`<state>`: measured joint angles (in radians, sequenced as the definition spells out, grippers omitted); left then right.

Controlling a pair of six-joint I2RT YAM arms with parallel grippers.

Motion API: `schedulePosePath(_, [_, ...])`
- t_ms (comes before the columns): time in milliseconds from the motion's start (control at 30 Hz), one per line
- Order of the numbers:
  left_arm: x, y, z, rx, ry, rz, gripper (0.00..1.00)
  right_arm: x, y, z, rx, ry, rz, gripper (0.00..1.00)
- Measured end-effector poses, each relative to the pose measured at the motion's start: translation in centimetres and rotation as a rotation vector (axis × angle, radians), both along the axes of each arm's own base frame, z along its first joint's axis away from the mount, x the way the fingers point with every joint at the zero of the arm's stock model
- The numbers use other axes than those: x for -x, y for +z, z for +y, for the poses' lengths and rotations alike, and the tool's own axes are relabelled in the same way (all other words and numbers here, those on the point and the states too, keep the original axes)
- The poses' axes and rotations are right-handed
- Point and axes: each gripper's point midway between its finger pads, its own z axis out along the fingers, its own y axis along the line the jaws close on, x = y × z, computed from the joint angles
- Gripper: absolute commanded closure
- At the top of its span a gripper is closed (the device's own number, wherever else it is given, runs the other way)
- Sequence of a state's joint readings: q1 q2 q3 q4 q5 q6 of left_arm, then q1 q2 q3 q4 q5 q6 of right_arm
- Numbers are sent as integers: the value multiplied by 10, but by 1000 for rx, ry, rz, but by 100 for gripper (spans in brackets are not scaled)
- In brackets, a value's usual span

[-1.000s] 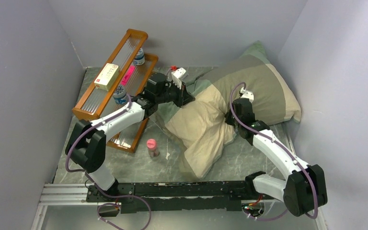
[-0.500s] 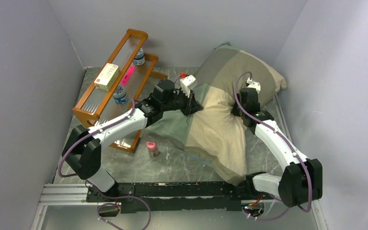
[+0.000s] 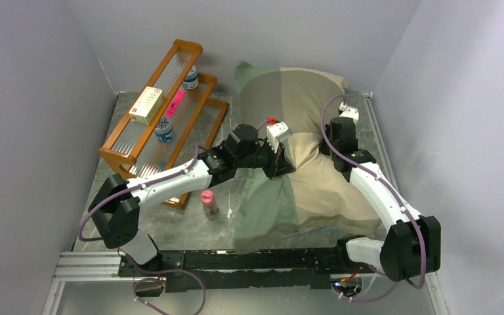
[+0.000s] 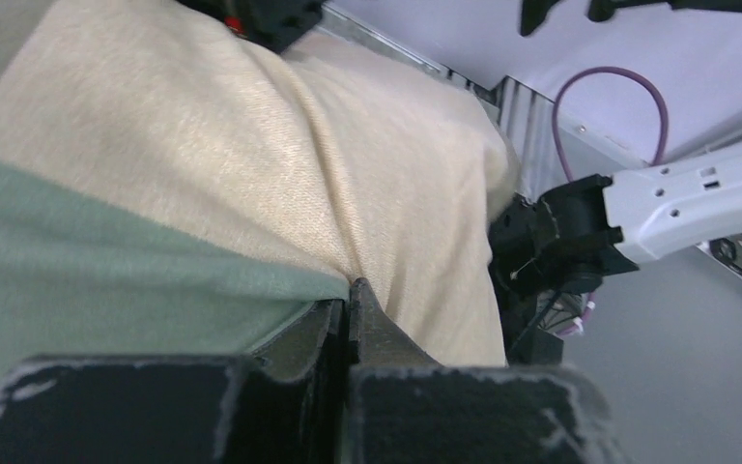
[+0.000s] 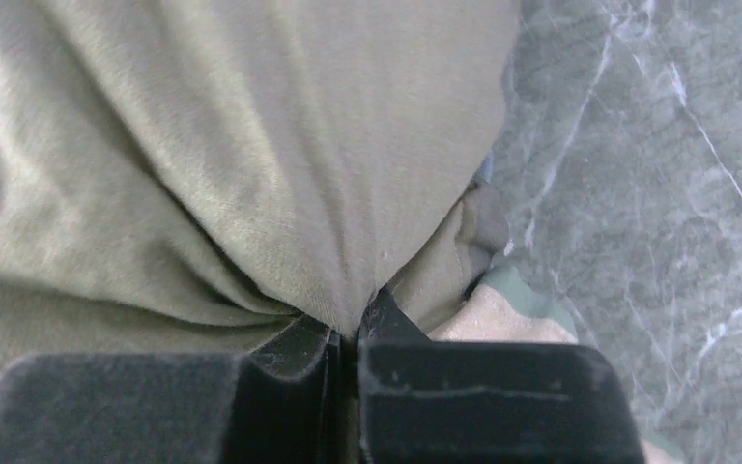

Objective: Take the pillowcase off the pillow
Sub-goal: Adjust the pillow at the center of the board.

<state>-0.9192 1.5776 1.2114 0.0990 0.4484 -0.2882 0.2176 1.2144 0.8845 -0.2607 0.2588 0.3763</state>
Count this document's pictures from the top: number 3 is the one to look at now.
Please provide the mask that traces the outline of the patchwork green beige pillowcase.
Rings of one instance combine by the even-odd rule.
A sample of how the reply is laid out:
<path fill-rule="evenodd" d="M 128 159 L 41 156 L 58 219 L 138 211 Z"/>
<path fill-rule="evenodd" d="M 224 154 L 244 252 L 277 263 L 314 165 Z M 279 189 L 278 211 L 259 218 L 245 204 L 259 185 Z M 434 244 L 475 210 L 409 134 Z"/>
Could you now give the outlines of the patchwork green beige pillowcase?
<path fill-rule="evenodd" d="M 349 236 L 372 237 L 381 221 L 367 199 L 320 151 L 320 120 L 330 120 L 344 77 L 319 70 L 256 67 L 241 62 L 234 72 L 240 121 L 267 117 L 287 124 L 284 156 L 294 172 L 269 179 L 251 169 L 234 214 L 234 248 L 250 253 L 275 247 L 326 247 Z"/>

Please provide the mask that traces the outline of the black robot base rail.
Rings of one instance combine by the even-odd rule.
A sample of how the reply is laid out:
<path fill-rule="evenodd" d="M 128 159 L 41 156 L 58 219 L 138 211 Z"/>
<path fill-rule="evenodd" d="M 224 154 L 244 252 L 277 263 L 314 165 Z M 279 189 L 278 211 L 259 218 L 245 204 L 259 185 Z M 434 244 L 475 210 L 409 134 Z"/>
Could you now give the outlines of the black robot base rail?
<path fill-rule="evenodd" d="M 241 289 L 249 287 L 294 287 L 326 289 L 351 276 L 369 274 L 366 264 L 351 261 L 336 247 L 262 249 L 248 254 L 234 250 L 172 250 L 137 269 L 121 258 L 120 278 L 165 278 L 168 293 L 191 289 Z"/>

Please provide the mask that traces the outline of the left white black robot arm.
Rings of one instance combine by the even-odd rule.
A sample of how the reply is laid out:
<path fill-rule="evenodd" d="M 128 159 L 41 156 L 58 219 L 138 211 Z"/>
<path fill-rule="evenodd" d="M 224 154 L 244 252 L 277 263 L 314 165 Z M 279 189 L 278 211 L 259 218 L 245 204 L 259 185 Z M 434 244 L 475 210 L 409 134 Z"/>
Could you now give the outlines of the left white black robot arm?
<path fill-rule="evenodd" d="M 193 158 L 178 167 L 130 179 L 115 173 L 103 182 L 79 229 L 92 221 L 99 233 L 96 240 L 124 251 L 139 271 L 152 276 L 160 270 L 161 257 L 152 238 L 139 228 L 141 209 L 224 183 L 239 169 L 261 169 L 269 179 L 292 173 L 284 144 L 291 134 L 284 122 L 267 125 L 264 138 L 254 126 L 240 124 L 218 146 L 197 147 Z"/>

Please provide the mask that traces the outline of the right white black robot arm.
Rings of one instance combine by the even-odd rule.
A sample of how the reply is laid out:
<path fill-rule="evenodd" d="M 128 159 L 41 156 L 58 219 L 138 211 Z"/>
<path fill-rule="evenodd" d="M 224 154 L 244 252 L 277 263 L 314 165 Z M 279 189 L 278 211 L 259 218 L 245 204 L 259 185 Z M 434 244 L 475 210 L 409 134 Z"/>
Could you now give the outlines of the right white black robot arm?
<path fill-rule="evenodd" d="M 383 241 L 355 236 L 335 254 L 335 266 L 351 272 L 359 263 L 382 270 L 393 282 L 422 277 L 441 265 L 441 225 L 434 216 L 414 209 L 384 176 L 375 158 L 358 148 L 356 124 L 350 117 L 334 117 L 322 133 L 323 149 L 336 170 L 367 199 L 386 236 Z"/>

